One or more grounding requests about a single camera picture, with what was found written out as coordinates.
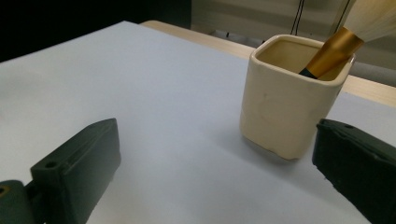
cream ceramic pot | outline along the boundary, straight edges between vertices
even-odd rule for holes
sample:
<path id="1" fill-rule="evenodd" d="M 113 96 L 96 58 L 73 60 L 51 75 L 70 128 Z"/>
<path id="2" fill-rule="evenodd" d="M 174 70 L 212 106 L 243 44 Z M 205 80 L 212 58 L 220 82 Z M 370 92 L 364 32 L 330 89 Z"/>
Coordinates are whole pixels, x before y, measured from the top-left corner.
<path id="1" fill-rule="evenodd" d="M 301 158 L 309 149 L 316 125 L 329 113 L 354 59 L 320 80 L 299 75 L 322 45 L 276 35 L 252 52 L 240 117 L 247 139 L 287 160 Z"/>

table surface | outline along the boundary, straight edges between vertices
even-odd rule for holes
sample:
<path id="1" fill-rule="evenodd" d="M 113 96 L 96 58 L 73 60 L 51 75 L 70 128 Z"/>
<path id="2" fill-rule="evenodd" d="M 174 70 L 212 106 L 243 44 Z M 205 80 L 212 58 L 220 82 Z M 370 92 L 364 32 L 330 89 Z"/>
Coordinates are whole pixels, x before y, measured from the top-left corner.
<path id="1" fill-rule="evenodd" d="M 89 223 L 368 223 L 311 162 L 238 129 L 248 60 L 122 22 L 0 63 L 0 179 L 116 118 L 122 162 Z M 341 92 L 328 119 L 396 146 L 396 109 Z"/>
<path id="2" fill-rule="evenodd" d="M 250 53 L 254 50 L 254 48 L 249 46 L 183 29 L 160 21 L 146 21 L 143 22 L 142 25 L 169 35 L 190 40 L 194 43 L 230 53 L 243 59 L 248 59 Z M 360 77 L 349 76 L 342 91 L 365 99 L 373 100 L 381 104 L 396 106 L 396 88 Z"/>

